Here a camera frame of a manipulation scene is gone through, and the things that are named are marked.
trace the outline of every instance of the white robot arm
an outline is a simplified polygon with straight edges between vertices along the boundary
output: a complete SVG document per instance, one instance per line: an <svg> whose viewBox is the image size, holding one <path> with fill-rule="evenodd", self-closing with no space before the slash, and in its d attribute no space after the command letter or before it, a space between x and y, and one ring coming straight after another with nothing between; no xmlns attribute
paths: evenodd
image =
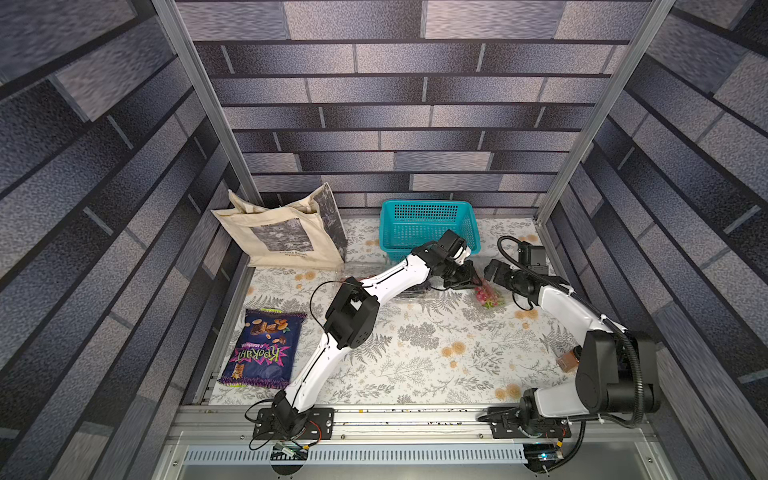
<svg viewBox="0 0 768 480"><path fill-rule="evenodd" d="M345 355L368 339L382 304L431 276L441 276L445 285L453 288L480 284L471 260L466 260L469 254L466 241L448 230L439 241L416 247L401 263L379 275L344 280L326 312L325 334L317 349L298 377L273 400L272 411L280 434L291 439L302 431L323 384ZM639 367L630 371L622 348L617 346L617 336L628 342L624 335L627 329L597 315L585 300L576 300L573 290L561 284L564 281L559 277L523 269L513 270L506 263L492 260L485 268L485 278L526 296L560 320L583 346L583 353L575 381L524 393L519 409L524 413L520 421L525 425L521 427L534 435L541 419L631 412L637 403L633 378ZM644 411L652 412L659 403L653 395L657 383L655 347L642 333L634 333L632 340L634 345L627 346L627 350L637 350L644 371L647 393L641 401Z"/></svg>
<svg viewBox="0 0 768 480"><path fill-rule="evenodd" d="M301 431L328 377L351 349L370 336L382 304L431 276L441 276L452 288L479 285L475 267L466 260L470 253L466 240L448 230L437 242L414 248L402 262L379 275L344 280L326 312L325 335L314 354L299 376L275 395L272 409L281 433L292 438Z"/></svg>

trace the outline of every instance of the black cable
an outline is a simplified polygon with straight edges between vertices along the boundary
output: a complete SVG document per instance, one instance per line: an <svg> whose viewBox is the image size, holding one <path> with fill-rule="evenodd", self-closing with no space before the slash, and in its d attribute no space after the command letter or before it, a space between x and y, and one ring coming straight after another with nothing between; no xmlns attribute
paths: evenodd
<svg viewBox="0 0 768 480"><path fill-rule="evenodd" d="M245 413L243 414L243 416L245 417L245 419L246 419L248 422L251 422L251 423L256 423L256 421L257 421L256 419L251 419L251 418L249 418L249 417L248 417L248 412L250 412L250 410L251 410L253 407L255 407L255 406L259 405L260 403L265 403L265 402L274 402L274 400L275 400L275 399L264 399L264 400L259 400L258 402L254 403L253 405L251 405L250 407L248 407L248 410L246 410L246 411L245 411ZM261 435L263 435L263 434L265 434L265 433L271 433L272 435L271 435L271 436L270 436L270 437L269 437L269 438L268 438L268 439L267 439L267 440L266 440L264 443L262 443L261 445L257 446L256 448L254 448L254 447L252 446L252 445L253 445L253 440L256 440L256 439L257 439L259 436L261 436ZM271 441L272 441L272 440L275 438L275 434L277 434L277 432L276 432L276 431L274 431L274 430L272 430L272 431L269 431L269 432L261 432L261 433L260 433L260 434L258 434L258 435L254 435L254 436L251 438L250 442L248 442L248 448L249 448L249 449L251 449L251 450L254 450L254 451L256 451L256 450L258 450L258 449L262 448L263 446L265 446L267 443L271 442Z"/></svg>
<svg viewBox="0 0 768 480"><path fill-rule="evenodd" d="M499 237L496 242L496 247L498 248L498 251L502 254L502 256L509 260L510 263L515 265L520 270L523 270L528 275L533 276L536 280L546 283L549 286L552 286L558 290L560 290L563 293L566 293L570 295L572 298L576 299L578 302L580 302L582 305L586 306L592 313L595 314L598 318L601 319L601 321L609 328L611 329L611 332L618 337L619 341L621 342L621 345L624 347L624 352L627 355L627 360L629 362L630 369L632 371L632 380L634 381L634 410L632 412L632 419L630 421L624 420L620 417L617 417L615 415L602 415L601 417L610 419L612 422L616 422L617 424L628 428L633 429L637 426L640 422L643 420L643 416L645 414L645 391L643 387L643 373L640 369L640 360L637 357L637 351L634 349L634 346L632 345L632 342L629 340L629 337L624 335L624 332L621 331L621 329L616 326L615 323L611 322L611 320L603 315L603 313L598 310L598 308L594 305L592 305L589 300L585 299L583 296L579 295L576 292L571 292L569 289L565 288L559 283L556 283L548 278L545 278L538 273L534 272L533 270L529 269L522 263L518 262L514 258L510 257L505 251L504 248L502 248L502 242L504 240L512 240L517 243L520 243L518 239L514 237L510 237L509 235L504 235L503 237Z"/></svg>
<svg viewBox="0 0 768 480"><path fill-rule="evenodd" d="M582 420L581 424L579 425L578 437L576 438L576 442L574 443L574 448L572 448L571 451L568 452L568 454L565 457L563 457L563 459L561 461L556 462L553 466L551 466L549 468L544 468L542 466L542 470L539 470L538 472L534 472L534 473L536 473L536 474L539 474L539 473L549 474L549 472L551 472L552 470L555 470L556 468L560 468L561 466L563 466L566 463L568 463L571 460L571 458L574 458L576 456L576 454L578 453L578 450L581 448L581 444L584 442L584 431L586 429L587 429L587 422L585 420Z"/></svg>
<svg viewBox="0 0 768 480"><path fill-rule="evenodd" d="M529 311L533 310L533 305L531 305L531 300L530 299L528 299L528 306L530 306L531 308L523 308L518 303L518 299L517 299L517 297L515 295L517 295L517 293L512 292L512 301L515 302L515 305L517 305L520 310L523 310L525 312L529 312Z"/></svg>
<svg viewBox="0 0 768 480"><path fill-rule="evenodd" d="M323 286L323 285L326 285L327 283L344 283L345 285L352 285L352 286L354 286L354 287L358 287L358 286L359 286L359 285L355 285L354 283L345 282L344 280L328 280L328 281L326 281L326 282L322 282L320 285L318 285L318 286L316 286L316 287L315 287L315 290L312 292L312 295L310 296L310 315L312 315L312 318L314 318L314 319L315 319L315 322L316 322L318 325L320 325L320 328L321 328L321 329L323 328L323 324L322 324L322 323L320 323L320 321L319 321L319 320L317 319L317 317L315 316L315 313L312 311L312 299L313 299L313 298L315 298L315 293L317 293L317 290L318 290L318 289L319 289L321 286Z"/></svg>
<svg viewBox="0 0 768 480"><path fill-rule="evenodd" d="M326 345L328 345L328 343L330 342L330 340L328 339L328 335L329 335L329 333L326 333ZM293 396L293 401L290 403L290 408L293 408L293 404L296 403L296 399L299 398L299 392L301 392L301 387L304 386L304 382L306 381L306 378L308 376L310 376L310 373L312 372L312 369L315 368L315 365L317 364L317 361L320 360L322 357L323 357L322 355L318 355L317 358L315 359L315 361L312 362L312 366L310 367L310 369L306 371L306 375L304 376L303 379L301 379L301 383L299 384L299 388L296 389L296 395Z"/></svg>

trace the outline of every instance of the plastic basket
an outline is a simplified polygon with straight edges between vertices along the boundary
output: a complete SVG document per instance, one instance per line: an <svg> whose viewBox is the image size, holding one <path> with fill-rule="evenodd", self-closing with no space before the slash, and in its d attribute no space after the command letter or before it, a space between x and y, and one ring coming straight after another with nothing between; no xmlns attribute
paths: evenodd
<svg viewBox="0 0 768 480"><path fill-rule="evenodd" d="M472 255L480 251L475 211L467 202L443 200L387 200L382 204L379 243L393 263L414 247L439 240L453 230L467 240Z"/></svg>

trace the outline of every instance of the snack bag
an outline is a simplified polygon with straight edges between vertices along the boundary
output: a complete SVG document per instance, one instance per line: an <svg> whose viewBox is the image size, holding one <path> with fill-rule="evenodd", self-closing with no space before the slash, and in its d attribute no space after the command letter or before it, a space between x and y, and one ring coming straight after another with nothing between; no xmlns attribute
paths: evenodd
<svg viewBox="0 0 768 480"><path fill-rule="evenodd" d="M287 387L305 318L306 313L246 310L245 328L235 343L219 383L268 389Z"/></svg>

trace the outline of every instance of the canvas tote bag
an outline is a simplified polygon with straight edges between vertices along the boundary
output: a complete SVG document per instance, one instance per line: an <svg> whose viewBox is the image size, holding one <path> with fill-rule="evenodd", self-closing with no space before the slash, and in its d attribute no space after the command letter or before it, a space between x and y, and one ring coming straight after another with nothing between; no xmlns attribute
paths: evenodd
<svg viewBox="0 0 768 480"><path fill-rule="evenodd" d="M249 266L335 269L344 263L346 235L328 184L279 208L249 204L230 190L234 208L212 210L250 255Z"/></svg>

